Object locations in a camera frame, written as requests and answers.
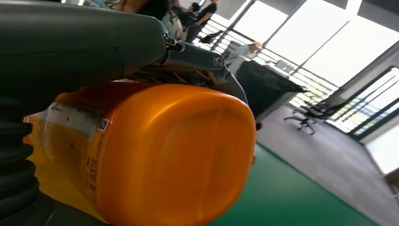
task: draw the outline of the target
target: floor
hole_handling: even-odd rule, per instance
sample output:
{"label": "floor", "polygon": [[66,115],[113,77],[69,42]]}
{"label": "floor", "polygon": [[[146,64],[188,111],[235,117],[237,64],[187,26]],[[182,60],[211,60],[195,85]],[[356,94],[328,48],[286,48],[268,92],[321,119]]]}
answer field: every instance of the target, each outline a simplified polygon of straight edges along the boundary
{"label": "floor", "polygon": [[313,136],[298,131],[283,120],[291,112],[283,106],[266,117],[258,142],[379,225],[399,225],[399,205],[365,148],[324,123]]}

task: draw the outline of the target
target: yellow object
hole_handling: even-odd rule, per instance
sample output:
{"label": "yellow object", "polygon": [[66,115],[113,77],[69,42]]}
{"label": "yellow object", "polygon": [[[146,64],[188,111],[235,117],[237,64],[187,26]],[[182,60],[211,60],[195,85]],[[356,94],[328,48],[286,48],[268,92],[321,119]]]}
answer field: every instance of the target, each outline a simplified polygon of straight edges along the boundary
{"label": "yellow object", "polygon": [[28,141],[64,166],[115,226],[196,226],[237,199],[255,122],[235,97],[188,85],[112,82],[62,94]]}

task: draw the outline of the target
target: window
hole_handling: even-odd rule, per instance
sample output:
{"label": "window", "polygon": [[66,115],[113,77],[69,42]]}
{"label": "window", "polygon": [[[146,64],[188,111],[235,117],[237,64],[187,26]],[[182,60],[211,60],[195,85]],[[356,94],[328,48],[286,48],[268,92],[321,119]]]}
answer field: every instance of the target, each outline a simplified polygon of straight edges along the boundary
{"label": "window", "polygon": [[323,0],[307,0],[266,47],[300,65],[347,21],[344,9]]}
{"label": "window", "polygon": [[330,122],[359,136],[397,110],[398,102],[399,69],[393,67],[331,117]]}
{"label": "window", "polygon": [[235,25],[234,30],[259,42],[266,41],[288,16],[256,1]]}
{"label": "window", "polygon": [[357,16],[304,68],[340,87],[398,40],[398,32]]}

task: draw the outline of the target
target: office chair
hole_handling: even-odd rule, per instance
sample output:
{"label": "office chair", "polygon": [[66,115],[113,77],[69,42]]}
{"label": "office chair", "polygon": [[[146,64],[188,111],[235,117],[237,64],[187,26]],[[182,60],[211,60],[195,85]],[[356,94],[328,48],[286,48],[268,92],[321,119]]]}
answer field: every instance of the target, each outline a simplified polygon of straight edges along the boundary
{"label": "office chair", "polygon": [[312,124],[316,124],[318,120],[327,120],[331,116],[333,116],[337,111],[343,108],[348,104],[348,101],[343,101],[334,106],[328,106],[325,102],[316,103],[311,105],[309,102],[305,102],[308,104],[307,106],[301,106],[293,110],[293,114],[300,113],[304,117],[299,117],[296,115],[286,117],[284,120],[296,120],[300,122],[300,127],[298,130],[302,130],[303,128],[309,128],[311,130],[310,135],[316,133],[316,130],[313,128]]}

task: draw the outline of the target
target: black shirt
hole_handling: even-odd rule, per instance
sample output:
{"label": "black shirt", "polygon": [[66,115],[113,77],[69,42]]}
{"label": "black shirt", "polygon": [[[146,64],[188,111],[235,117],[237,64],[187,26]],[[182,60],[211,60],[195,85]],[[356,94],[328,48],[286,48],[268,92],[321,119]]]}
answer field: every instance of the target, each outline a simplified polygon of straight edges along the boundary
{"label": "black shirt", "polygon": [[[198,14],[198,16],[197,16],[198,21],[199,21],[200,19],[202,19],[207,13],[214,14],[214,13],[216,12],[216,10],[217,10],[217,4],[216,4],[216,3],[211,3],[211,4],[209,4],[205,9],[203,9],[203,10]],[[209,21],[210,19],[211,19],[211,18],[209,18],[208,20],[204,21],[200,26],[201,26],[201,27],[205,26],[205,25],[208,23],[208,21]]]}

